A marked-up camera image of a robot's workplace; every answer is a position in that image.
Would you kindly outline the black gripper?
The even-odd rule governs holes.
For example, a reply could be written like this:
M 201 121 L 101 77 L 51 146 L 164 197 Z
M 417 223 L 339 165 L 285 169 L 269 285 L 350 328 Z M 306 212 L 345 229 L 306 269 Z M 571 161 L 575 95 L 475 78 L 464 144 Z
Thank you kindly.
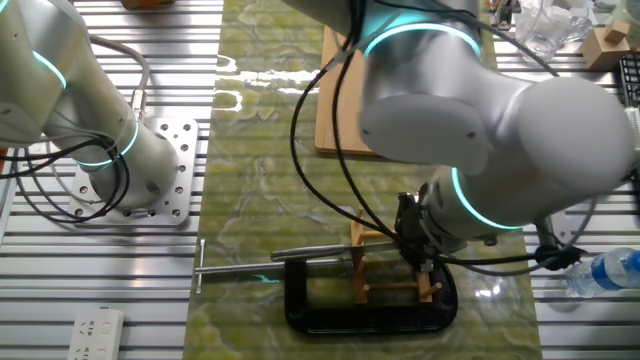
M 428 198 L 429 183 L 424 183 L 416 193 L 400 193 L 395 220 L 395 231 L 402 243 L 397 247 L 402 258 L 416 272 L 432 271 L 449 273 L 441 260 L 432 260 L 429 255 L 440 255 L 440 248 L 449 254 L 464 249 L 466 241 L 454 237 L 436 223 L 422 202 Z

